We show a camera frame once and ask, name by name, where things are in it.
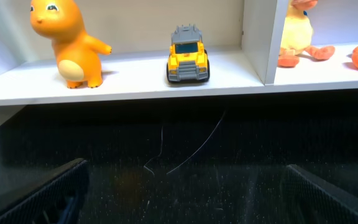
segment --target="toy truck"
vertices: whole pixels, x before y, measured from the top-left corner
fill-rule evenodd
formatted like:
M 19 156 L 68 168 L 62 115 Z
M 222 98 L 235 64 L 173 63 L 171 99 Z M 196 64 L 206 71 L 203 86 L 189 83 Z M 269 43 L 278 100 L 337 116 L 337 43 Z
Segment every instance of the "toy truck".
M 177 27 L 172 34 L 167 63 L 170 83 L 206 82 L 209 80 L 209 60 L 204 49 L 203 36 L 195 26 Z

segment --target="toy head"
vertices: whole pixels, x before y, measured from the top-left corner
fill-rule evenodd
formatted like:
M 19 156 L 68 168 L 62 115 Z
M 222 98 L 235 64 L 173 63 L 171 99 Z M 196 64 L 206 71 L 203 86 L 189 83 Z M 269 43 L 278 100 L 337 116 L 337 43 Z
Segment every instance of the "toy head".
M 292 0 L 292 6 L 301 11 L 307 11 L 317 5 L 318 0 Z
M 50 39 L 70 38 L 84 29 L 81 11 L 74 0 L 32 0 L 31 26 Z

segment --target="shelf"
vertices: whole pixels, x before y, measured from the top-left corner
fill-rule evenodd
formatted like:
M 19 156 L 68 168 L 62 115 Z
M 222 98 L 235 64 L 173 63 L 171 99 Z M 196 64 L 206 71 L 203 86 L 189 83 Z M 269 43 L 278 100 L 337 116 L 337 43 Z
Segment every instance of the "shelf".
M 274 85 L 346 83 L 358 88 L 358 69 L 352 63 L 352 52 L 358 44 L 335 45 L 334 56 L 323 62 L 314 61 L 307 53 L 301 55 L 296 68 L 277 68 Z
M 99 88 L 74 90 L 66 87 L 54 61 L 25 63 L 0 75 L 0 106 L 233 95 L 264 87 L 241 50 L 210 52 L 208 83 L 169 84 L 167 60 L 166 52 L 112 55 L 103 58 L 104 83 Z

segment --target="yellow belly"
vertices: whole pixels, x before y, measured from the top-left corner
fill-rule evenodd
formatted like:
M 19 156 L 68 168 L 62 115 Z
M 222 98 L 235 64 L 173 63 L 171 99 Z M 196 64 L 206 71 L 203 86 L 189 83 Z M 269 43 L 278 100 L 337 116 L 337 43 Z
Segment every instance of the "yellow belly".
M 311 45 L 313 28 L 310 25 L 309 19 L 305 18 L 285 18 L 281 42 L 282 49 L 292 49 L 296 51 L 296 54 L 300 54 Z
M 66 80 L 80 82 L 84 79 L 83 69 L 71 60 L 62 60 L 58 64 L 60 75 Z

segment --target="truck windshield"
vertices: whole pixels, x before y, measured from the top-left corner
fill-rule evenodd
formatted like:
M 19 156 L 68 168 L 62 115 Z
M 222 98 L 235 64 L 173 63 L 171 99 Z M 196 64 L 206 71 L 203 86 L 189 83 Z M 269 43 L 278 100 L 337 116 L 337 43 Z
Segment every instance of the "truck windshield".
M 175 52 L 177 54 L 195 53 L 198 52 L 198 45 L 197 43 L 176 44 Z

